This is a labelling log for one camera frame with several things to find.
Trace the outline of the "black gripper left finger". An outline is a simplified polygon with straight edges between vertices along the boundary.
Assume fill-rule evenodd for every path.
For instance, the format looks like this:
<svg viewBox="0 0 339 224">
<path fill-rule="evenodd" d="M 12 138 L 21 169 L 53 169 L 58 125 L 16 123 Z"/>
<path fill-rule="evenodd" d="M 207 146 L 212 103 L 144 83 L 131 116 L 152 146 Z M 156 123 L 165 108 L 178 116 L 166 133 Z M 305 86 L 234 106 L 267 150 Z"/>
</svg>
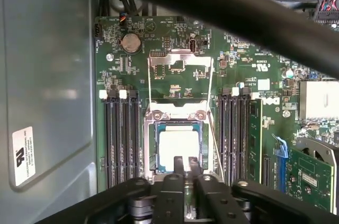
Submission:
<svg viewBox="0 0 339 224">
<path fill-rule="evenodd" d="M 184 223 L 184 168 L 150 184 L 132 178 L 40 220 L 40 223 Z"/>
</svg>

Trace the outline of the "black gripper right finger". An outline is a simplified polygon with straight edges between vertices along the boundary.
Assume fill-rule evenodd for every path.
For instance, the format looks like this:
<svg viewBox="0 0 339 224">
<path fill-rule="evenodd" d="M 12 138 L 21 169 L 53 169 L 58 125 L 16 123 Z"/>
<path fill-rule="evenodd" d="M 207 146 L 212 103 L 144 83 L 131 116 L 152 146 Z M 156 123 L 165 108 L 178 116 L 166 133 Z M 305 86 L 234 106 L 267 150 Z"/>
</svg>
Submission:
<svg viewBox="0 0 339 224">
<path fill-rule="evenodd" d="M 259 183 L 239 180 L 228 186 L 204 175 L 195 157 L 189 165 L 198 214 L 214 223 L 338 223 L 338 216 Z"/>
</svg>

